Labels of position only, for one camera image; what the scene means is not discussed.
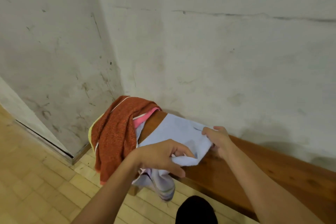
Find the right hand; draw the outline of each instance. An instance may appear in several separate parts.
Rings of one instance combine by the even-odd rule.
[[[206,135],[208,139],[215,145],[215,151],[224,160],[227,157],[227,145],[231,142],[228,132],[224,127],[214,126],[211,128],[203,128],[202,135]]]

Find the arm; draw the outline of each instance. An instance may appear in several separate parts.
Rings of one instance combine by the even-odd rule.
[[[113,223],[139,168],[163,169],[184,177],[184,170],[171,161],[172,154],[195,157],[187,146],[171,139],[133,150],[72,223]]]
[[[231,168],[249,198],[260,223],[323,223],[291,193],[266,175],[229,138],[224,127],[204,128],[218,154]]]

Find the cloth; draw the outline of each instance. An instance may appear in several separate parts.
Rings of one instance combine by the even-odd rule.
[[[146,114],[154,107],[153,101],[120,96],[92,125],[89,137],[95,150],[95,169],[100,172],[100,183],[105,184],[126,156],[137,147],[133,117]]]
[[[176,213],[175,224],[207,223],[218,224],[214,209],[207,200],[199,196],[188,197]]]
[[[150,110],[149,112],[142,114],[138,117],[133,118],[133,122],[134,122],[134,128],[137,128],[141,123],[145,122],[146,120],[148,120],[148,118],[153,114],[153,112],[155,112],[156,110],[159,110],[158,107],[154,107],[152,110]]]
[[[137,139],[143,127],[144,123],[136,129]],[[200,123],[167,114],[160,125],[139,144],[139,147],[171,138],[186,145],[196,157],[173,156],[172,161],[180,166],[195,166],[201,161],[212,145],[211,141],[202,135],[204,127]],[[174,180],[166,170],[145,169],[132,184],[137,186],[148,186],[150,184],[165,201],[170,201],[174,196]]]

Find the wooden bench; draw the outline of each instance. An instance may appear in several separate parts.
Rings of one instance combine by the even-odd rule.
[[[145,123],[142,142],[167,114],[155,112]],[[230,136],[267,175],[292,193],[326,224],[336,223],[336,173],[269,150],[257,144]],[[209,151],[193,167],[185,167],[186,177],[180,182],[205,195],[258,220],[243,188],[226,162]]]

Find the pink cloth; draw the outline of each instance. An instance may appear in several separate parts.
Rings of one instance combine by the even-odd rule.
[[[140,124],[143,123],[144,121],[146,121],[153,114],[153,112],[155,112],[156,110],[160,110],[160,108],[154,107],[152,110],[147,112],[144,116],[141,116],[141,117],[133,120],[134,128],[137,128],[138,126],[140,126]]]

